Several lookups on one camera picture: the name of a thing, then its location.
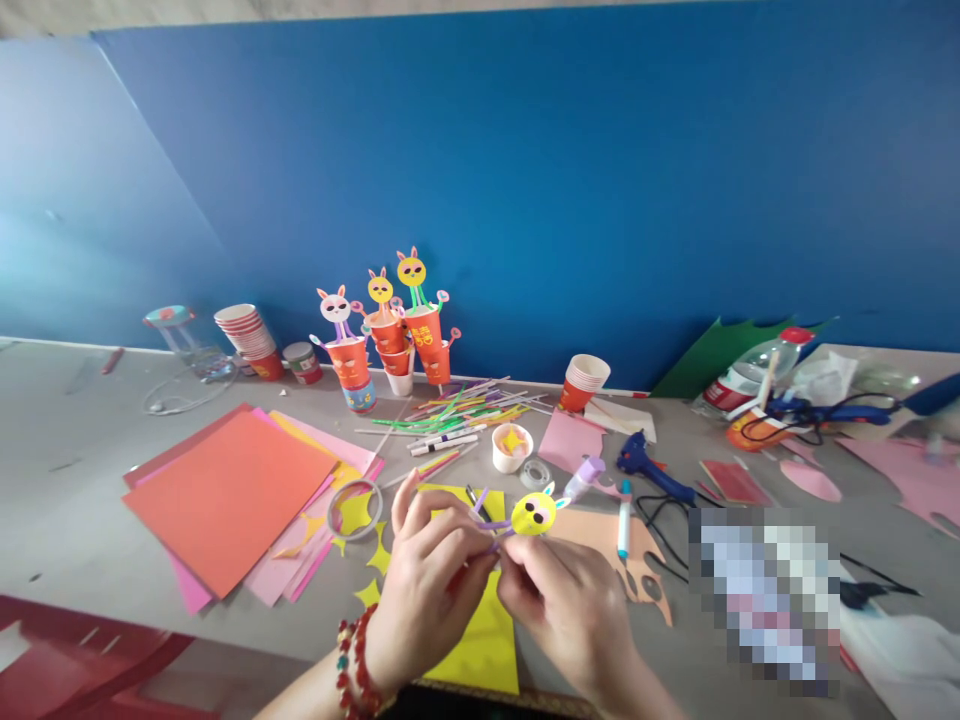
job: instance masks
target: stack of paper cups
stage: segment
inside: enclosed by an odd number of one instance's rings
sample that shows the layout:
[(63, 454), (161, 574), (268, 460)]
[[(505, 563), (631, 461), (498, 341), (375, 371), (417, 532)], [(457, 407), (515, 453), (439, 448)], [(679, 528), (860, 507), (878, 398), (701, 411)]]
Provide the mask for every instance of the stack of paper cups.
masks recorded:
[(560, 409), (580, 412), (610, 377), (610, 366), (594, 355), (574, 355), (560, 394)]
[(213, 319), (257, 375), (264, 380), (283, 377), (283, 361), (277, 344), (255, 306), (231, 305), (214, 314)]

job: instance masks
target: green paper cutout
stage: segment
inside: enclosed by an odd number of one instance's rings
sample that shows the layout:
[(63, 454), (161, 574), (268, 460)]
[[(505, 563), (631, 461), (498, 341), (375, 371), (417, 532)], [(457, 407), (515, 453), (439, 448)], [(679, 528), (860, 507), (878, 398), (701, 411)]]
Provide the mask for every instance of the green paper cutout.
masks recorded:
[[(819, 333), (835, 319), (808, 327), (807, 330)], [(773, 340), (785, 329), (796, 324), (792, 316), (778, 325), (766, 327), (757, 327), (753, 320), (724, 325), (718, 317), (676, 365), (667, 371), (651, 391), (650, 397), (695, 398), (747, 350), (767, 340)]]

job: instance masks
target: left hand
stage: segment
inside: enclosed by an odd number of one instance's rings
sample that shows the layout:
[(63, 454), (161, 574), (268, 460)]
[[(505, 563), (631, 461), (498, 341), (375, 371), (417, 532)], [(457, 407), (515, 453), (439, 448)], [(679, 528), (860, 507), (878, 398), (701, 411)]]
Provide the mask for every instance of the left hand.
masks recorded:
[(419, 482), (414, 470), (393, 502), (393, 557), (367, 629), (367, 669), (385, 698), (460, 642), (499, 559), (483, 554), (493, 537), (464, 502), (440, 490), (418, 493)]

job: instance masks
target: glue stick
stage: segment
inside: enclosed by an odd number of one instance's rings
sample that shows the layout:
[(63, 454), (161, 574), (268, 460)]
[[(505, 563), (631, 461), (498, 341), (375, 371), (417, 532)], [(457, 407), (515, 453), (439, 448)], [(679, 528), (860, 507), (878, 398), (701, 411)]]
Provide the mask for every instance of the glue stick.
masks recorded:
[(587, 458), (577, 469), (576, 475), (570, 478), (563, 496), (570, 498), (571, 503), (575, 503), (593, 486), (593, 481), (606, 471), (607, 464), (603, 460), (598, 457)]

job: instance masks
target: stack of colored paper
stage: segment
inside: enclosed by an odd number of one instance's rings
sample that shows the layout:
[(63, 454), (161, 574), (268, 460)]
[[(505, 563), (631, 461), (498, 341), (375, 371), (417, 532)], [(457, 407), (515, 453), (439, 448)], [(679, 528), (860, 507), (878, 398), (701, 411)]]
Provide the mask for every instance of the stack of colored paper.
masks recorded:
[(124, 476), (127, 506), (164, 544), (194, 614), (239, 584), (296, 601), (330, 549), (337, 488), (382, 461), (282, 413), (241, 405)]

